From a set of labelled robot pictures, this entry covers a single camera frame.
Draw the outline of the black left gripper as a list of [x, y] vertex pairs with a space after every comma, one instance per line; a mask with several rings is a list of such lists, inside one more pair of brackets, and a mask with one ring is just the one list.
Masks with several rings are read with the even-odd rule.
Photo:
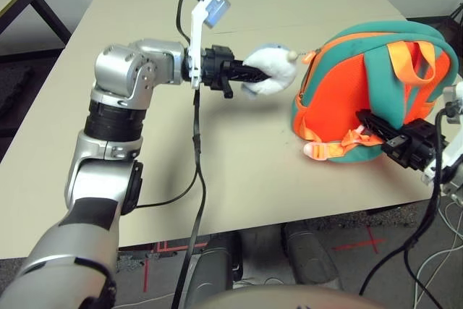
[[229, 81], [257, 83], [270, 77], [260, 69], [234, 60], [232, 50], [226, 46], [212, 45], [202, 55], [202, 82], [211, 90], [219, 90], [224, 98], [233, 98]]

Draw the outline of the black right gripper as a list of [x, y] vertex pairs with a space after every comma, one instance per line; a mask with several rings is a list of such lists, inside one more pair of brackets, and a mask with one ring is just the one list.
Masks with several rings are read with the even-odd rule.
[[384, 141], [381, 149], [400, 166], [423, 172], [436, 158], [434, 124], [415, 119], [395, 127], [368, 109], [357, 111], [356, 116], [370, 133]]

